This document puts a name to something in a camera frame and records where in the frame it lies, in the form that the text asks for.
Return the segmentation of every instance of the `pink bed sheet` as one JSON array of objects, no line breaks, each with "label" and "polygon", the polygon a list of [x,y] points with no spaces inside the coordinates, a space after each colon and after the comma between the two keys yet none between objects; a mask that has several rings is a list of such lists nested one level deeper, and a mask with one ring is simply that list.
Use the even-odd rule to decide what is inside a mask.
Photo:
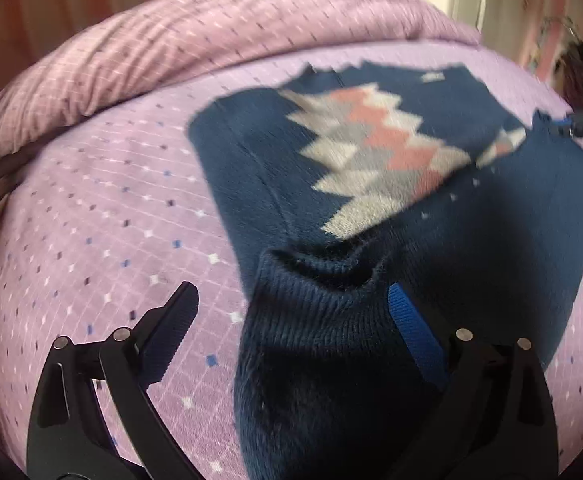
[{"label": "pink bed sheet", "polygon": [[[150,397],[206,478],[245,478],[232,380],[246,301],[184,126],[219,96],[281,84],[308,62],[340,69],[361,60],[419,68],[464,63],[527,124],[537,107],[555,116],[567,110],[547,86],[486,49],[386,42],[251,62],[154,91],[72,128],[14,192],[0,235],[0,424],[17,463],[24,465],[32,398],[53,339],[94,341],[133,326],[188,280],[199,288],[199,313]],[[583,280],[546,378],[564,468],[583,447]],[[97,392],[119,452],[136,460],[105,385]]]}]

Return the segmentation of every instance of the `purple patterned fabric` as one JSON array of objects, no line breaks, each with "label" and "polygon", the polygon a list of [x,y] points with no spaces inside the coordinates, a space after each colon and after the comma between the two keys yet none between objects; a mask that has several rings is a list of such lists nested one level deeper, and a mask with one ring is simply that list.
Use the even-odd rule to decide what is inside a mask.
[{"label": "purple patterned fabric", "polygon": [[[252,62],[72,128],[32,165],[0,234],[0,424],[17,463],[24,466],[32,398],[53,339],[94,341],[133,326],[188,280],[199,289],[199,313],[150,397],[203,476],[245,478],[231,390],[246,301],[184,124],[219,96],[281,84],[308,62],[341,69],[361,60],[417,68],[462,62],[526,124],[537,107],[555,116],[567,110],[547,86],[486,49],[387,42]],[[583,282],[546,377],[564,468],[583,447]],[[105,385],[97,392],[121,456],[137,460]]]}]

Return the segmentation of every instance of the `folded sweater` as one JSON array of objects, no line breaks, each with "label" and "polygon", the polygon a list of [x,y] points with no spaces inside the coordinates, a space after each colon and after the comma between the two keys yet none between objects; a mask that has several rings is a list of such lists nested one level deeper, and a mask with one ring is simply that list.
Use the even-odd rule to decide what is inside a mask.
[{"label": "folded sweater", "polygon": [[524,130],[464,67],[372,64],[195,118],[250,301],[234,401],[252,480],[380,478],[408,446],[441,385],[390,315],[394,283],[549,363],[583,273],[583,152],[548,120]]}]

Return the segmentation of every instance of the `bed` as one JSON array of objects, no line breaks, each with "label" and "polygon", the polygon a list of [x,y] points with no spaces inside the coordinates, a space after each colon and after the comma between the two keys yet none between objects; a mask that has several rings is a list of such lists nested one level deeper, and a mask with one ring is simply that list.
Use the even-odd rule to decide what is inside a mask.
[{"label": "bed", "polygon": [[[419,0],[322,0],[304,18],[294,0],[277,1],[269,23],[279,28],[248,23],[245,10],[223,18],[216,7],[218,21],[209,23],[204,13],[219,5],[214,0],[157,0],[73,38],[0,95],[0,132],[18,132],[0,135],[0,155],[71,126],[29,165],[0,231],[0,429],[19,466],[53,339],[100,340],[133,326],[187,280],[199,289],[199,313],[149,394],[203,476],[246,478],[232,381],[247,302],[187,139],[188,122],[214,99],[278,86],[306,64],[340,69],[369,60],[415,68],[465,64],[525,124],[536,108],[555,117],[569,109],[548,86]],[[174,7],[189,21],[169,23]],[[314,19],[319,14],[323,19]],[[204,56],[199,50],[188,59],[179,40],[156,56],[156,41],[175,38],[179,25],[193,21],[200,23],[187,28],[185,41],[206,42]],[[238,21],[249,33],[233,29]],[[124,27],[126,43],[116,43],[110,33]],[[136,72],[124,69],[134,66],[128,58],[140,66]],[[76,87],[80,75],[89,91]],[[583,449],[583,278],[559,348],[544,365],[562,470]],[[105,385],[96,389],[121,456],[137,460]]]}]

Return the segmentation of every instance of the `blue sweater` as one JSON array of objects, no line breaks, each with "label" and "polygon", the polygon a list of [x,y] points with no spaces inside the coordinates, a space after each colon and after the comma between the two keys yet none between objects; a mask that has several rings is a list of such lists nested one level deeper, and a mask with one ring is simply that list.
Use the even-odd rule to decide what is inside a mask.
[{"label": "blue sweater", "polygon": [[[189,127],[250,301],[234,401],[252,480],[380,478],[412,440],[441,391],[390,315],[393,283],[415,306],[437,307],[481,338],[531,339],[544,365],[558,346],[583,274],[583,151],[551,137],[537,114],[517,150],[485,158],[520,123],[464,67],[442,74],[372,64],[307,70],[283,91],[220,99]],[[395,130],[427,137],[410,134],[413,145],[450,146],[453,171],[425,186],[437,153],[419,148],[407,164],[382,151],[387,135],[355,140],[359,127],[338,134],[341,144],[358,143],[355,155],[324,142],[326,128],[340,127],[334,118],[387,124],[351,105],[358,89],[323,98],[369,92],[370,83],[376,89],[361,99],[396,104],[404,114]],[[382,150],[356,161],[361,146]],[[400,179],[365,166],[379,157]],[[362,184],[343,175],[348,164]],[[379,187],[382,179],[393,187]],[[383,192],[382,214],[371,203],[356,209],[362,220],[334,221]]]}]

